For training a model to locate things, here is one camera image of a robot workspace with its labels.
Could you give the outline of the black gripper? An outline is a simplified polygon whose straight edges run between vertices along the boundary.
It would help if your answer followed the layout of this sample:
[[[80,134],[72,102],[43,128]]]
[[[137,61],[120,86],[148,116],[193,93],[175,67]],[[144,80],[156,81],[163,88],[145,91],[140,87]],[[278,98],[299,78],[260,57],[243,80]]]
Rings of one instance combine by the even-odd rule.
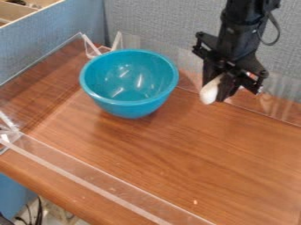
[[[217,101],[224,102],[240,87],[259,94],[270,73],[257,59],[262,28],[221,29],[219,36],[197,32],[197,44],[192,52],[204,60],[203,85],[219,75]]]

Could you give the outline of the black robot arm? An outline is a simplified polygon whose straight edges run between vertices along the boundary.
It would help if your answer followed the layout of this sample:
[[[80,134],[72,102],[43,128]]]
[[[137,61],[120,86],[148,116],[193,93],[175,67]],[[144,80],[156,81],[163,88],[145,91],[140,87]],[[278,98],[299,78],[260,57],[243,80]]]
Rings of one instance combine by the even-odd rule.
[[[260,44],[274,46],[280,25],[272,11],[282,0],[228,0],[219,36],[199,32],[192,52],[204,60],[200,100],[224,102],[244,87],[259,94],[270,72],[257,60]]]

